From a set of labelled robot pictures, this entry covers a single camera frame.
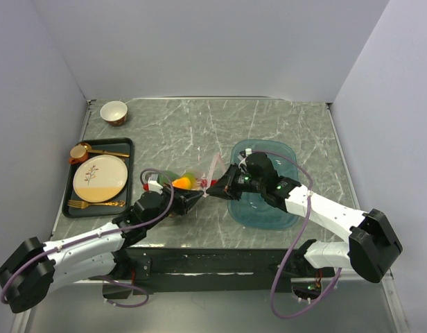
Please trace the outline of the orange green mango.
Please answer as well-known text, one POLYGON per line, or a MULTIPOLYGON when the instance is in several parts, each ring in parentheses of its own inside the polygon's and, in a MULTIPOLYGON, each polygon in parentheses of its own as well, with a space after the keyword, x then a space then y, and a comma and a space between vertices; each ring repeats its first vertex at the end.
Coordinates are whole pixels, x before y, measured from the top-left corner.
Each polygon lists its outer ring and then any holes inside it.
POLYGON ((190 178, 181 177, 173 181, 173 186, 179 189, 192 189, 193 183, 190 178))

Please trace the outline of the red chili pepper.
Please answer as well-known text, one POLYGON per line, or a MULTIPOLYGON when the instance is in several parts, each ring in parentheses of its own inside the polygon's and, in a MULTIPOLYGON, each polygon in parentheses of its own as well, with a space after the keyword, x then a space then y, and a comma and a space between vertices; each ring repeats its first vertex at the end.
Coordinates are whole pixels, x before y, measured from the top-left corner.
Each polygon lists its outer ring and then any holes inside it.
POLYGON ((210 187, 216 183, 217 183, 217 180, 215 180, 215 179, 213 179, 211 181, 208 181, 207 179, 203 179, 200 181, 200 186, 201 187, 210 187))

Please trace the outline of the clear zip top bag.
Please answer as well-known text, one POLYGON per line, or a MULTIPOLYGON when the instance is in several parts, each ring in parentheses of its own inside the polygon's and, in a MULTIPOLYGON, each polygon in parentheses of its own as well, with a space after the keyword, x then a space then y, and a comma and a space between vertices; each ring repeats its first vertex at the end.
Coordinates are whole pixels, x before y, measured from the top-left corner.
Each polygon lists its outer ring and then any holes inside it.
MULTIPOLYGON (((191 173, 194 173, 194 174, 195 174, 195 176, 196 176, 196 178, 197 178, 197 182, 196 182, 196 186, 194 186, 194 187, 192 188, 192 190, 203 190, 203 192, 204 192, 204 196, 203 196, 202 198, 207 197, 206 190, 208 189, 208 187, 201 187, 201 186, 200 186, 200 181, 201 181, 201 180, 203 180, 203 179, 207 179, 208 181, 211 181, 211 180, 213 180, 213 179, 217 180, 217 179, 214 177, 214 173, 216 172, 217 167, 219 167, 219 168, 220 168, 220 170, 221 170, 221 171, 223 171, 223 172, 225 172, 225 171, 226 171, 225 163, 224 163, 224 161, 223 161, 223 159, 222 159, 222 157, 221 157, 221 154, 220 154, 220 153, 216 153, 216 154, 213 156, 212 161, 211 161, 211 163, 210 163, 210 165, 209 165, 209 168, 208 168, 207 172, 201 172, 201 171, 187 171, 187 172, 191 172, 191 173)), ((167 193, 170 193, 170 190, 171 190, 171 188, 170 188, 170 183, 165 183, 165 184, 161 184, 161 185, 163 185, 162 193, 164 193, 165 191, 166 191, 167 193)), ((171 213, 171 209, 170 209, 169 216, 177 216, 177 215, 172 214, 172 213, 171 213)))

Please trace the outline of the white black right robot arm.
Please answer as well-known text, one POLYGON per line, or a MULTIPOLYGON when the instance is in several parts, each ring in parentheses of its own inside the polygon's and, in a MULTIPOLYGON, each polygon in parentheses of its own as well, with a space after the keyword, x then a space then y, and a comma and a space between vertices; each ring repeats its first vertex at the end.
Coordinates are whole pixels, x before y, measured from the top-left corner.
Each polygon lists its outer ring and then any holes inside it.
POLYGON ((378 283, 403 251, 386 215, 352 209, 311 191, 311 188, 281 176, 263 152, 251 153, 232 164, 207 194, 225 200, 240 200, 242 194, 259 194, 271 207, 306 220, 340 237, 339 242, 311 241, 295 259, 296 271, 311 276, 319 268, 355 271, 368 282, 378 283))

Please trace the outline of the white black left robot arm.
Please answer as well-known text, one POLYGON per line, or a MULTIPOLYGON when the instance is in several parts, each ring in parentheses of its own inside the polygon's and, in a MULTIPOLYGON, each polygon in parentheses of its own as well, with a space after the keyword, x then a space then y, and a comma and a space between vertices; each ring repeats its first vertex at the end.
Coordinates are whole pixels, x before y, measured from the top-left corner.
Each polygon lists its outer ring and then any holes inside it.
POLYGON ((58 241, 25 240, 0 267, 0 301, 18 314, 68 284, 124 277, 130 268, 125 249, 145 239, 168 215, 187 214, 203 194, 170 187, 146 191, 124 214, 99 228, 58 241))

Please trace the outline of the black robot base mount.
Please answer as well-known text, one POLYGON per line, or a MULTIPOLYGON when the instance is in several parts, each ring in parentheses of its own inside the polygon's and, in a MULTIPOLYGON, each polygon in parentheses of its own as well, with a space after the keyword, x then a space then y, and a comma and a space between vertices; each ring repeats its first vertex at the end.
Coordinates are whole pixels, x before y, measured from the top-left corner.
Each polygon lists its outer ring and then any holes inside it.
POLYGON ((126 248, 107 277, 149 293, 269 290, 286 252, 242 248, 126 248))

